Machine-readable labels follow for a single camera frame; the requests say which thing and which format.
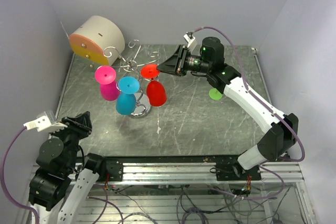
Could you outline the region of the red plastic wine glass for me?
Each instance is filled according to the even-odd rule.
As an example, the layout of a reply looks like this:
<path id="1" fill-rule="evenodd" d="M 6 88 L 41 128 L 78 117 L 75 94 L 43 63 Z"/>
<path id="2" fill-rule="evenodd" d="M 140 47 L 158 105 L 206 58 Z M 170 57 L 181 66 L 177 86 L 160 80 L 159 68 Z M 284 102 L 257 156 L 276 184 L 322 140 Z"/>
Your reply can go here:
<path id="1" fill-rule="evenodd" d="M 146 88 L 146 94 L 149 98 L 150 105 L 159 107 L 167 101 L 165 88 L 162 83 L 157 81 L 160 72 L 157 70 L 156 64 L 145 65 L 140 72 L 141 76 L 149 79 L 149 84 Z"/>

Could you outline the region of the blue plastic wine glass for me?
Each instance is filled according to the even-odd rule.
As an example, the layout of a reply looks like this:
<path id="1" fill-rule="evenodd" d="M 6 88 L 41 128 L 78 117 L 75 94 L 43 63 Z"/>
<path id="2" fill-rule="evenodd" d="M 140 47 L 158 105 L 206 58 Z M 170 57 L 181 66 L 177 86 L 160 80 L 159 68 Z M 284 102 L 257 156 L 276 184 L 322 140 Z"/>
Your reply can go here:
<path id="1" fill-rule="evenodd" d="M 140 89 L 139 81 L 131 76 L 123 77 L 118 82 L 121 93 L 117 98 L 116 111 L 121 115 L 129 115 L 134 112 L 137 100 L 135 93 Z"/>

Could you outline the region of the green plastic wine glass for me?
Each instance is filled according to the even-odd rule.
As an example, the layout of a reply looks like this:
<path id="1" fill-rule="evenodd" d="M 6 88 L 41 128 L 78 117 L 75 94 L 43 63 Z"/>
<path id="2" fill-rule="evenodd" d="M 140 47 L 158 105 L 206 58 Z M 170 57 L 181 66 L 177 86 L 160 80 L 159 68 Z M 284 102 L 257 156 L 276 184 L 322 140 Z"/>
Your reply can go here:
<path id="1" fill-rule="evenodd" d="M 213 100 L 220 100 L 223 97 L 223 95 L 216 88 L 210 89 L 208 95 Z"/>

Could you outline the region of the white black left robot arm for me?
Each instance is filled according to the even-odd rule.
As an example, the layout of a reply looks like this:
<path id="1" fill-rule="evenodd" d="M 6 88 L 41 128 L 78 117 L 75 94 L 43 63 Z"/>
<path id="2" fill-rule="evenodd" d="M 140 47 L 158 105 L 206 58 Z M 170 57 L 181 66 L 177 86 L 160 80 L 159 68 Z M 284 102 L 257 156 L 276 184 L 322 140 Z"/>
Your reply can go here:
<path id="1" fill-rule="evenodd" d="M 79 142 L 92 132 L 90 112 L 60 121 L 44 112 L 24 126 L 51 136 L 40 146 L 39 168 L 29 184 L 32 223 L 74 223 L 90 189 L 107 175 L 106 159 L 97 154 L 87 154 L 76 168 Z"/>

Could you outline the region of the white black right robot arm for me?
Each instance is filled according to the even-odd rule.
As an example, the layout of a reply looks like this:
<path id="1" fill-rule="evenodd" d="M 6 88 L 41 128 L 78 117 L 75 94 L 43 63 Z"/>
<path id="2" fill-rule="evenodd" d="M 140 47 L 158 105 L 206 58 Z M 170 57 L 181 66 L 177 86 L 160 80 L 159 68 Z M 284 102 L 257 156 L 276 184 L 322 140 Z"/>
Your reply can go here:
<path id="1" fill-rule="evenodd" d="M 225 63 L 225 48 L 218 38 L 204 38 L 198 56 L 192 54 L 195 38 L 191 34 L 184 38 L 187 45 L 178 46 L 172 56 L 158 65 L 158 71 L 179 77 L 187 72 L 201 73 L 216 91 L 244 109 L 264 132 L 261 140 L 240 154 L 232 165 L 236 179 L 244 179 L 251 168 L 276 160 L 296 144 L 298 118 L 293 113 L 284 114 L 255 93 L 243 75 Z"/>

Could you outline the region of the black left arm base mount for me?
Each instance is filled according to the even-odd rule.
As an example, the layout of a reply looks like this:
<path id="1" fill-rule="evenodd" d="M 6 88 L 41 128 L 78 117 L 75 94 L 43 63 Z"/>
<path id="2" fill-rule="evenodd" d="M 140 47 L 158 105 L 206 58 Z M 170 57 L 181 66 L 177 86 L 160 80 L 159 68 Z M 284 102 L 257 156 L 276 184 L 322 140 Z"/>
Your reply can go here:
<path id="1" fill-rule="evenodd" d="M 106 181 L 121 182 L 123 180 L 123 164 L 117 159 L 106 160 Z"/>

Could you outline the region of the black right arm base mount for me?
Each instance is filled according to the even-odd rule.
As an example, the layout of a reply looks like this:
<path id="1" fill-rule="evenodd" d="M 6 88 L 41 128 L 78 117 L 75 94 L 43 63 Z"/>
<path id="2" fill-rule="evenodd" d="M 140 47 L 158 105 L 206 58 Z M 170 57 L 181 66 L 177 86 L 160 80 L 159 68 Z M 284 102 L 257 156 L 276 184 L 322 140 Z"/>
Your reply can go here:
<path id="1" fill-rule="evenodd" d="M 245 170 L 238 163 L 216 163 L 209 171 L 216 175 L 217 181 L 261 180 L 258 166 Z"/>

